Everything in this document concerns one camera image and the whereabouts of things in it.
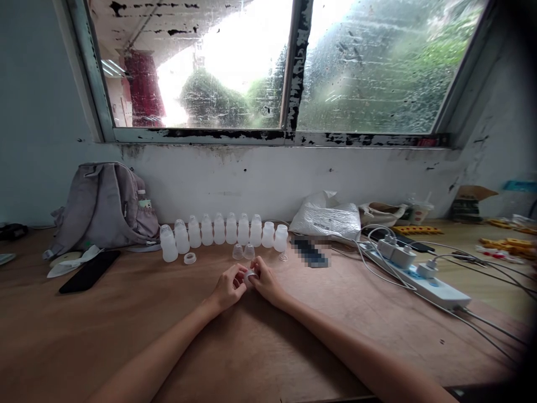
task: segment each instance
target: light blue wall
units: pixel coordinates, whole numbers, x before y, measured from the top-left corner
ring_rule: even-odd
[[[122,147],[91,140],[51,0],[8,0],[3,8],[9,13],[0,16],[0,221],[50,223],[77,166],[88,161],[134,167],[162,222],[230,210],[290,219],[306,195],[322,189],[358,204],[399,203],[408,192],[432,190],[434,215],[442,216],[462,182],[500,190],[536,170],[535,126],[513,46],[494,68],[486,112],[456,161],[445,151]],[[483,213],[516,209],[512,195],[503,197],[487,201]]]

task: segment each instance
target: power strip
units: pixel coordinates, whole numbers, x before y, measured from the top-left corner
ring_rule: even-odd
[[[371,261],[379,265],[387,273],[392,274],[390,268],[386,267],[384,260],[380,255],[375,251],[373,246],[368,243],[360,243],[360,248],[365,256],[367,256]],[[408,270],[403,270],[401,267],[397,266],[390,260],[386,260],[393,270],[397,271],[397,274],[407,282],[408,284],[416,287],[416,292],[434,302],[435,304],[445,308],[447,310],[454,310],[455,308],[462,308],[467,306],[472,300],[468,295],[463,294],[459,290],[453,288],[449,284],[444,283],[437,278],[426,279],[421,277],[417,272],[417,267],[411,265]]]

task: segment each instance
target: wet window glass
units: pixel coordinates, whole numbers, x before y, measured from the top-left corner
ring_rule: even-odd
[[[116,127],[279,127],[292,0],[88,7]]]
[[[430,133],[483,6],[315,0],[297,129]]]

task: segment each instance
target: red curtain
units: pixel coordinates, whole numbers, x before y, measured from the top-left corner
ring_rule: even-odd
[[[164,127],[161,118],[166,111],[153,57],[131,50],[125,55],[125,69],[133,103],[133,127]]]

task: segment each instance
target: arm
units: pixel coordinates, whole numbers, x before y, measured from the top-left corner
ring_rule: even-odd
[[[383,402],[456,402],[427,374],[374,340],[288,295],[259,256],[252,269],[259,275],[249,278],[256,290],[312,332]]]
[[[87,402],[151,402],[194,337],[244,294],[245,271],[242,265],[225,271],[209,298],[129,361]]]

